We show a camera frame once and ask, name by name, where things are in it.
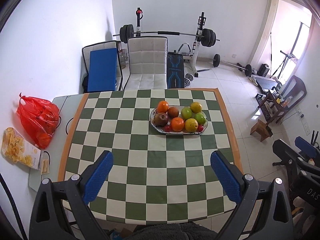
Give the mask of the red cherry tomato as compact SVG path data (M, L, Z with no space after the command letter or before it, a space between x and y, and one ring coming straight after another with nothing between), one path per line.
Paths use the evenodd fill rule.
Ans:
M197 131L198 132L202 132L203 131L203 125L199 125L198 128L197 128Z
M170 125L166 125L166 126L164 127L164 130L165 130L167 133L169 133L169 132L171 132L171 131L172 131L171 126L170 126Z

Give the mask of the yellow lemon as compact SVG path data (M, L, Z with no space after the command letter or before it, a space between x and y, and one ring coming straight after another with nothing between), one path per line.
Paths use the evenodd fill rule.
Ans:
M200 113L202 112L202 105L199 102L192 102L190 105L190 109L193 113Z
M187 120L185 120L184 122L184 127L185 127L185 130L189 133L194 133L197 131L198 129L198 122L196 119L194 118L189 118Z

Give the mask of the green apple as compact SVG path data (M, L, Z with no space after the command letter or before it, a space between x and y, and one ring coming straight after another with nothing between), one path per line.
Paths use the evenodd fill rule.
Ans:
M183 120L187 120L187 119L191 118L192 114L193 114L193 112L189 107L184 107L181 110L181 117Z
M196 113L194 119L198 122L199 125L204 125L207 121L206 116L202 112Z

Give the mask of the orange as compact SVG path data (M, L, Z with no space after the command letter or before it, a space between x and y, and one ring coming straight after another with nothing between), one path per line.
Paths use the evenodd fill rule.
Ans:
M157 105L157 113L167 113L169 104L166 101L160 101Z
M174 132L181 132L184 129L184 120L180 117L175 117L171 120L170 126Z

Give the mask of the dark red apple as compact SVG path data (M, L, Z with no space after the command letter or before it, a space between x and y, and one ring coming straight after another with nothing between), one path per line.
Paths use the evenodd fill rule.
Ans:
M155 126L164 127L168 124L169 117L167 113L157 113L153 118Z

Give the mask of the brown red round fruit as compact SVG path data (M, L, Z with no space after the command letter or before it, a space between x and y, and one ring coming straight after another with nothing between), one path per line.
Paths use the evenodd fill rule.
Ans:
M179 110L177 107L170 107L167 111L167 115L169 118L173 119L179 116Z

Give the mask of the orange bottom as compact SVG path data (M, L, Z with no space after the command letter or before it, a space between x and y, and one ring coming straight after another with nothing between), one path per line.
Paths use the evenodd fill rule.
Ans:
M157 105L157 113L167 113L169 104L166 101L160 101Z

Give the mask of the green white checkered tablecloth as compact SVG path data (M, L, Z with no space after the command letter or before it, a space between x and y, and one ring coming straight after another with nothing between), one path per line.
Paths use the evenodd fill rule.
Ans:
M105 151L113 167L89 208L99 219L126 224L201 220L234 209L210 166L219 150L241 164L218 89L126 90L83 94L62 152L58 180L81 174ZM160 101L202 105L201 134L167 135L151 124Z

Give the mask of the small wooden stool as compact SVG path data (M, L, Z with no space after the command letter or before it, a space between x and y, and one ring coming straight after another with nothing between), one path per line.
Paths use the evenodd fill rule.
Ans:
M260 142L272 137L273 135L272 129L261 120L257 120L255 125L251 128L250 135L253 135L254 133L258 133L260 135Z

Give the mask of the yellow snack box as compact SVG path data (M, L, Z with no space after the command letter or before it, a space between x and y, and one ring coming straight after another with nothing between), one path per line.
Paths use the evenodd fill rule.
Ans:
M41 150L26 141L12 127L4 131L1 153L14 163L22 163L35 170L39 169Z

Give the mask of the blue folded mat chair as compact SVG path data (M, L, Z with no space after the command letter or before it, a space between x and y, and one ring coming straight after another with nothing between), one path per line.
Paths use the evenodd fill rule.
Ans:
M112 40L82 48L86 76L82 81L84 93L122 89L123 72L119 55L120 42Z

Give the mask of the barbell on floor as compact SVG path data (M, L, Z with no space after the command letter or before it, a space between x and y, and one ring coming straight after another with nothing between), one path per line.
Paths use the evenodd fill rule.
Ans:
M226 62L226 61L222 61L221 60L221 57L219 54L215 54L214 57L213 57L213 67L218 67L220 64L224 64L224 65L227 65L227 66L230 66L230 67L234 67L234 68L237 68L241 71L244 71L244 74L247 76L247 77L250 77L253 73L253 68L250 64L247 64L245 67L239 63L237 64L233 64L233 63L229 63L229 62Z

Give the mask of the black blue exercise board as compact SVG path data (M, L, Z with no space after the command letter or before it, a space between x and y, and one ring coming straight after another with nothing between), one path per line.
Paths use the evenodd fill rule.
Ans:
M184 61L183 55L174 52L167 54L167 87L184 88Z

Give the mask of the white weight rack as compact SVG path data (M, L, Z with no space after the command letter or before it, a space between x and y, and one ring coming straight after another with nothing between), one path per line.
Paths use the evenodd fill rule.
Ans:
M191 65L191 73L195 77L199 77L199 73L196 70L196 61L200 51L200 46L212 47L216 43L216 33L212 29L204 27L206 19L204 12L201 12L197 21L196 34L180 33L180 35L183 36L195 37L193 47L191 49L191 55L187 57L187 60Z

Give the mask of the barbell on rack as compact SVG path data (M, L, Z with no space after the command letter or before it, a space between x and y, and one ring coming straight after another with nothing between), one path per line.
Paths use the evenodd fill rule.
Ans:
M156 35L169 35L169 36L192 36L195 37L196 41L200 41L200 44L204 47L212 47L216 44L217 41L220 42L216 37L216 33L212 29L204 28L201 34L189 34L189 33L180 33L178 31L134 31L132 24L123 25L118 34L113 36L119 36L121 42L127 43L129 38L135 37L136 35L141 34L156 34Z

